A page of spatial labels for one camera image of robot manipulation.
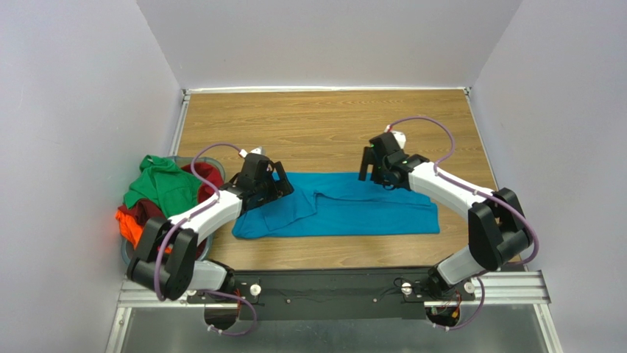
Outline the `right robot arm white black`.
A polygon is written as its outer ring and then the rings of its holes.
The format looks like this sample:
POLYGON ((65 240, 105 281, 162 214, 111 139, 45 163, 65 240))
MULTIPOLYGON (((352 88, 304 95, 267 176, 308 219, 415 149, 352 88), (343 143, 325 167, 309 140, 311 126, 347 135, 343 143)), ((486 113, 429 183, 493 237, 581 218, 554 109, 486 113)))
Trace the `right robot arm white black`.
POLYGON ((358 178, 424 194, 467 221, 468 244, 431 267, 425 289, 442 298, 459 283, 496 271, 535 244, 514 191, 480 188, 441 170, 419 154, 406 154, 402 132, 384 132, 364 147, 358 178))

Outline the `blue t shirt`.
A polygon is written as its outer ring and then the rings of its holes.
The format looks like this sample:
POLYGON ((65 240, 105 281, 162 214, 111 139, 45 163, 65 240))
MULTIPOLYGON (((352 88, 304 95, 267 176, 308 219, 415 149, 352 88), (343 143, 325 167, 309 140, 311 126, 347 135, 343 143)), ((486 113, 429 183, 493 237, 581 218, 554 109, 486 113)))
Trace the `blue t shirt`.
POLYGON ((289 172, 293 193, 250 210, 233 226, 234 237, 296 238, 438 234, 438 207, 420 193, 387 190, 358 180, 356 172, 289 172))

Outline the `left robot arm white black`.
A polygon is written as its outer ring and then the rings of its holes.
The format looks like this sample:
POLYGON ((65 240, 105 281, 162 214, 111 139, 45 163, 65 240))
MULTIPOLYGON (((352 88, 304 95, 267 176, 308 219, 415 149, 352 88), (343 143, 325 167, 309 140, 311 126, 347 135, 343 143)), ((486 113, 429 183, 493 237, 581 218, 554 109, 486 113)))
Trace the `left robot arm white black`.
POLYGON ((150 218, 127 267, 127 278, 153 290, 159 300, 177 300, 189 290, 225 291, 235 288, 231 267, 200 260, 201 243, 220 227, 250 210, 293 193, 283 164, 251 152, 241 171, 209 199, 170 218, 150 218))

